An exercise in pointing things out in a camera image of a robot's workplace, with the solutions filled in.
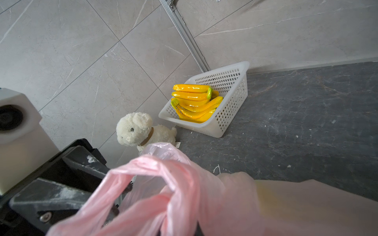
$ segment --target tile grout line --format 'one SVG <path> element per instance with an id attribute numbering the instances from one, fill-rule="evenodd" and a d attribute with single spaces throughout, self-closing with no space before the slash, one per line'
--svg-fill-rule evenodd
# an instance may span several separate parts
<path id="1" fill-rule="evenodd" d="M 243 6 L 239 7 L 238 9 L 236 9 L 235 11 L 233 11 L 231 14 L 225 16 L 223 19 L 221 19 L 220 21 L 218 21 L 217 23 L 213 24 L 212 26 L 210 26 L 209 28 L 207 28 L 206 30 L 210 29 L 211 27 L 213 27 L 214 25 L 218 24 L 219 22 L 221 22 L 222 20 L 226 19 L 227 17 L 231 16 L 232 14 L 234 14 L 235 12 L 237 12 L 238 10 L 240 10 L 242 7 L 244 7 L 245 5 L 249 4 L 250 2 L 253 2 L 253 1 L 257 1 L 257 0 L 251 0 L 249 2 L 247 2 L 246 4 L 244 4 Z"/>
<path id="2" fill-rule="evenodd" d="M 17 1 L 15 4 L 13 4 L 12 6 L 8 7 L 7 9 L 3 10 L 3 12 L 0 12 L 0 15 L 3 14 L 4 12 L 6 12 L 7 10 L 9 10 L 9 8 L 13 7 L 14 5 L 16 5 L 17 3 L 19 3 L 20 1 L 22 0 L 19 0 Z"/>
<path id="3" fill-rule="evenodd" d="M 102 58 L 105 53 L 107 53 L 112 47 L 114 47 L 117 43 L 119 43 L 120 41 L 117 41 L 113 46 L 111 46 L 106 52 L 104 52 L 104 54 L 102 54 L 97 60 L 95 60 L 87 69 L 85 69 L 80 75 L 78 75 L 76 77 L 76 79 L 74 79 L 71 83 L 69 83 L 64 89 L 62 89 L 62 91 L 60 91 L 55 97 L 53 97 L 48 103 L 46 103 L 46 105 L 44 105 L 38 112 L 40 112 L 43 108 L 45 108 L 50 102 L 52 102 L 59 94 L 61 94 L 68 86 L 70 86 L 75 80 L 77 80 L 84 72 L 86 72 L 91 66 L 93 66 L 93 64 L 95 64 L 98 60 L 100 60 L 100 58 Z"/>
<path id="4" fill-rule="evenodd" d="M 142 70 L 144 71 L 144 73 L 148 76 L 148 78 L 150 78 L 150 80 L 153 82 L 153 84 L 157 87 L 157 88 L 159 88 L 156 84 L 155 84 L 155 82 L 151 79 L 151 77 L 147 74 L 147 72 L 143 69 L 143 67 L 139 64 L 139 62 L 134 58 L 134 56 L 130 53 L 130 51 L 129 50 L 127 50 L 127 48 L 125 47 L 125 45 L 121 42 L 121 41 L 119 41 L 121 44 L 122 44 L 122 46 L 126 49 L 126 51 L 130 54 L 130 56 L 134 59 L 134 61 L 136 61 L 136 63 L 138 64 L 138 66 L 140 67 L 140 68 L 142 68 Z"/>
<path id="5" fill-rule="evenodd" d="M 92 7 L 92 9 L 94 10 L 95 13 L 97 13 L 97 15 L 100 17 L 100 19 L 105 23 L 105 25 L 110 29 L 110 31 L 114 34 L 114 36 L 116 36 L 116 38 L 119 40 L 119 38 L 117 37 L 117 35 L 113 32 L 113 30 L 108 26 L 108 24 L 104 21 L 104 19 L 100 16 L 100 14 L 98 14 L 98 12 L 96 11 L 96 9 L 91 5 L 91 3 L 87 0 L 87 3 Z"/>
<path id="6" fill-rule="evenodd" d="M 176 67 L 176 69 L 174 69 L 174 70 L 172 71 L 172 73 L 170 73 L 169 76 L 167 76 L 167 78 L 166 78 L 166 79 L 165 79 L 165 80 L 159 85 L 159 87 L 160 87 L 160 86 L 161 86 L 161 85 L 162 85 L 162 84 L 163 84 L 163 83 L 164 83 L 164 82 L 170 77 L 171 74 L 173 74 L 173 72 L 175 72 L 175 70 L 177 70 L 177 68 L 178 68 L 179 66 L 181 66 L 182 63 L 184 63 L 184 61 L 185 61 L 190 55 L 191 55 L 191 53 L 189 53 L 189 55 L 188 55 L 188 56 L 187 56 L 187 57 L 186 57 L 186 58 L 180 63 L 180 65 L 178 65 L 178 66 Z"/>
<path id="7" fill-rule="evenodd" d="M 142 104 L 134 111 L 134 112 L 136 112 L 152 95 L 153 95 L 153 93 L 157 90 L 157 89 L 159 89 L 159 88 L 156 88 L 149 96 L 148 96 L 148 98 L 146 99 L 146 100 L 144 100 L 144 102 L 142 102 Z M 113 136 L 113 134 L 111 134 L 110 136 L 109 136 L 109 138 L 99 147 L 99 148 L 97 148 L 98 150 L 100 150 L 100 148 Z"/>
<path id="8" fill-rule="evenodd" d="M 93 6 L 89 3 L 89 5 L 92 7 L 92 9 L 95 11 L 95 13 L 97 13 L 97 11 L 93 8 Z M 117 35 L 110 29 L 110 31 L 114 34 L 114 36 L 118 39 L 118 37 L 117 37 Z M 121 43 L 122 45 L 123 45 L 123 43 L 121 42 L 121 40 L 120 39 L 118 39 L 118 41 L 113 45 L 113 46 L 111 46 L 105 53 L 107 53 L 112 47 L 114 47 L 117 43 Z M 79 76 L 77 76 L 76 77 L 76 79 L 77 78 L 79 78 L 86 70 L 88 70 L 93 64 L 95 64 L 96 63 L 96 61 L 95 62 L 93 62 L 87 69 L 85 69 Z M 38 112 L 40 112 L 43 108 L 45 108 L 52 100 L 54 100 L 61 92 L 63 92 L 68 86 L 70 86 L 76 79 L 74 79 L 71 83 L 69 83 L 62 91 L 60 91 L 55 97 L 53 97 L 53 99 L 51 99 L 48 103 L 46 103 L 46 105 L 44 105 Z"/>
<path id="9" fill-rule="evenodd" d="M 144 21 L 147 17 L 149 17 L 156 9 L 158 9 L 159 7 L 161 6 L 161 4 L 159 6 L 157 6 L 150 14 L 148 14 L 143 20 L 141 20 L 141 22 L 139 22 L 134 28 L 132 28 L 129 32 L 127 32 L 127 34 L 125 34 L 121 39 L 120 41 L 126 36 L 128 35 L 131 31 L 133 31 L 133 29 L 135 29 L 140 23 L 142 23 L 142 21 Z"/>

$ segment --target white plush toy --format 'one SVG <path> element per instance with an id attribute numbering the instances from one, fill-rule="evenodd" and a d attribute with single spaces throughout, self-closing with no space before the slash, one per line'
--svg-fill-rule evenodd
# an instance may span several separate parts
<path id="1" fill-rule="evenodd" d="M 125 146 L 137 146 L 142 151 L 150 143 L 167 142 L 173 145 L 176 142 L 177 130 L 164 125 L 152 127 L 152 118 L 146 113 L 136 112 L 122 117 L 117 124 L 118 142 Z"/>

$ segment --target metal screw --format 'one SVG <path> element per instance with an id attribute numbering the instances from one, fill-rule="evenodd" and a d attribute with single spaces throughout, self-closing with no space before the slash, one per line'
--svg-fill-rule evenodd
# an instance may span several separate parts
<path id="1" fill-rule="evenodd" d="M 41 217 L 39 218 L 39 220 L 42 223 L 46 223 L 46 222 L 48 222 L 51 219 L 52 216 L 53 216 L 53 214 L 48 211 L 45 214 L 41 215 Z"/>

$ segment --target banana bunch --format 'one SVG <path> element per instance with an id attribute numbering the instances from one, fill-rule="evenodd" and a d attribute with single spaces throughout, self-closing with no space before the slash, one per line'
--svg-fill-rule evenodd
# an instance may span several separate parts
<path id="1" fill-rule="evenodd" d="M 219 92 L 209 85 L 180 84 L 173 86 L 173 90 L 174 98 L 170 103 L 180 120 L 203 123 L 213 115 L 223 100 Z"/>

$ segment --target metal rail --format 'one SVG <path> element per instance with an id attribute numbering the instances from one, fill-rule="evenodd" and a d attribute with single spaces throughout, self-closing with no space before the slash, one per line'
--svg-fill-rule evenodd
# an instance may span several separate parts
<path id="1" fill-rule="evenodd" d="M 201 50 L 199 49 L 197 43 L 194 40 L 194 37 L 189 31 L 189 28 L 186 26 L 182 16 L 178 12 L 176 6 L 174 5 L 174 0 L 159 0 L 165 11 L 167 12 L 169 18 L 175 25 L 178 33 L 181 35 L 181 38 L 184 40 L 186 46 L 189 48 L 189 51 L 194 57 L 194 60 L 197 62 L 202 72 L 210 71 L 210 67 L 205 60 L 205 57 L 202 55 Z"/>

